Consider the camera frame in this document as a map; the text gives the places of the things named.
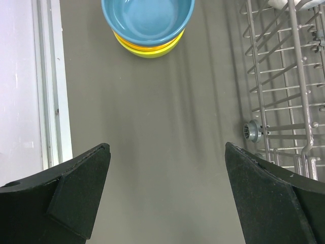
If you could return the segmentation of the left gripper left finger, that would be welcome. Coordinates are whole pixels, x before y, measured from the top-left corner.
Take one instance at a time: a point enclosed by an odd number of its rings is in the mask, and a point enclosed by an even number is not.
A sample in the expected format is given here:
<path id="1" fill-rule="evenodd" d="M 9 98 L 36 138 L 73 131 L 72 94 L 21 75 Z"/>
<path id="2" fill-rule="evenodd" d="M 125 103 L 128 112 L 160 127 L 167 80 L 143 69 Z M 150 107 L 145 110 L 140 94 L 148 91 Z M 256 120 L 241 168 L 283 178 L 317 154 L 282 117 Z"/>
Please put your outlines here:
<path id="1" fill-rule="evenodd" d="M 110 165 L 106 143 L 1 187 L 1 243 L 86 243 Z"/>

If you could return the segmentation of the white bowl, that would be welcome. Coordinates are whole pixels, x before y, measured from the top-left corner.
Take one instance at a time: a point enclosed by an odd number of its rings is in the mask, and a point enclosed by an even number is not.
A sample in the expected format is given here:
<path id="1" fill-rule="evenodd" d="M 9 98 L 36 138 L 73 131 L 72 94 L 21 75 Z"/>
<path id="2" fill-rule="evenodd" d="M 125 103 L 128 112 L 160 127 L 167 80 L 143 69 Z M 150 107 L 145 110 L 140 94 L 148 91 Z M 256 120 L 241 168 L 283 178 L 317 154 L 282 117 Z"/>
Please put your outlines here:
<path id="1" fill-rule="evenodd" d="M 299 11 L 311 9 L 311 8 L 321 4 L 323 1 L 309 1 L 309 2 L 306 2 L 306 1 L 294 0 L 295 6 L 299 5 L 300 2 L 303 2 L 304 5 L 301 6 Z M 275 9 L 278 9 L 278 10 L 281 10 L 287 3 L 288 3 L 287 0 L 269 0 L 268 1 L 269 6 L 275 8 Z"/>

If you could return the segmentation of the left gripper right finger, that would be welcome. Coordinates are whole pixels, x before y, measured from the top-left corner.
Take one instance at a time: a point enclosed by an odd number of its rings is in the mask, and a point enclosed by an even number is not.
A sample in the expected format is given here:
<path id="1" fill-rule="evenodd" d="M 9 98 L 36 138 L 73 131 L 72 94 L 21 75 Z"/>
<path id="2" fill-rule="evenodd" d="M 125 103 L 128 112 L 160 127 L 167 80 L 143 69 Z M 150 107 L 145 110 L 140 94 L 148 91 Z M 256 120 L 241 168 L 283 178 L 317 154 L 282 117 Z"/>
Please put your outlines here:
<path id="1" fill-rule="evenodd" d="M 324 243 L 324 183 L 228 142 L 225 163 L 246 243 Z"/>

